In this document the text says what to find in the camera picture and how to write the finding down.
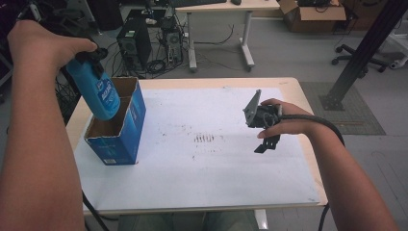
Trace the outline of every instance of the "office chair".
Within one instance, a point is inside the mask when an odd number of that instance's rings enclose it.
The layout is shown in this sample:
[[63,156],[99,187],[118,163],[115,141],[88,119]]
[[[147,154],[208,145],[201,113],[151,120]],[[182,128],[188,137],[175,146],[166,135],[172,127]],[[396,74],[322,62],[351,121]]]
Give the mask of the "office chair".
[[[343,52],[343,50],[345,50],[346,52],[350,53],[350,55],[344,55],[344,56],[338,56],[336,58],[334,58],[331,62],[332,65],[336,65],[339,63],[339,61],[341,60],[350,60],[352,55],[354,54],[355,50],[345,44],[342,44],[341,46],[336,47],[336,53],[341,53]],[[377,60],[375,58],[371,58],[369,63],[371,64],[377,64],[380,65],[380,67],[377,69],[378,72],[382,73],[384,72],[384,70],[387,68],[387,66],[389,66],[389,64],[387,62],[384,61],[380,61]],[[361,76],[359,78],[363,78],[367,72],[369,72],[369,69],[365,66],[365,68],[363,69]]]

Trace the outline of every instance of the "computer tower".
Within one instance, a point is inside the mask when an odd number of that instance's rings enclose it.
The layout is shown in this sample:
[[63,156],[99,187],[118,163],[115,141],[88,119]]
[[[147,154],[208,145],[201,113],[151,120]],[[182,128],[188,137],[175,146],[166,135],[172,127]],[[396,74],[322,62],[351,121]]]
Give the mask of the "computer tower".
[[166,35],[166,51],[169,63],[177,63],[182,60],[180,32],[175,31]]
[[123,25],[116,0],[87,0],[87,2],[100,30],[111,31]]
[[144,18],[127,20],[116,40],[126,67],[145,70],[152,47]]

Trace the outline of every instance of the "table leg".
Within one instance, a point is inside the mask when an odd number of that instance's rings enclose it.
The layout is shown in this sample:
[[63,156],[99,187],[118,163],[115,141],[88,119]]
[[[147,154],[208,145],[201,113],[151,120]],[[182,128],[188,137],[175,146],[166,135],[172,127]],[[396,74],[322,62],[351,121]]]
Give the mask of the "table leg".
[[240,38],[240,42],[241,42],[241,48],[243,51],[243,55],[245,56],[245,60],[246,63],[249,67],[249,70],[255,66],[255,63],[252,59],[251,53],[249,52],[249,48],[248,48],[248,36],[249,36],[249,27],[251,25],[251,16],[252,16],[252,12],[246,12],[246,16],[245,16],[245,27],[243,29],[243,38]]
[[194,40],[192,39],[192,30],[191,30],[191,13],[187,13],[187,24],[189,29],[189,61],[190,61],[190,71],[197,71],[197,61],[195,59],[195,50],[194,50]]

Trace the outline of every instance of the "black metal pole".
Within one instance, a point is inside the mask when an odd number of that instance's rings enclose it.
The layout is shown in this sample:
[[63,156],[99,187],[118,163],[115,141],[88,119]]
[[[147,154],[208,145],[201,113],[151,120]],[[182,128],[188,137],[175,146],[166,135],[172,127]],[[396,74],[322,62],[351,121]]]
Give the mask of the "black metal pole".
[[408,9],[408,0],[388,0],[380,15],[367,31],[350,61],[345,66],[339,79],[327,95],[320,101],[325,110],[342,110],[345,94],[360,76],[363,68],[369,63],[397,22]]

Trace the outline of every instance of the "open box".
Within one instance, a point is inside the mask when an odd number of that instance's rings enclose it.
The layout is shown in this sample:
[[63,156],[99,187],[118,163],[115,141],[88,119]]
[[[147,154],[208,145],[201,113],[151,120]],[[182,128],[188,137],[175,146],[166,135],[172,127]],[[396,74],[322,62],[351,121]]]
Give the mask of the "open box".
[[120,107],[110,120],[93,117],[85,141],[107,166],[133,165],[136,161],[146,108],[137,78],[112,78]]
[[278,2],[291,32],[332,32],[338,20],[345,20],[344,7],[332,0],[328,7],[299,7],[294,0]]

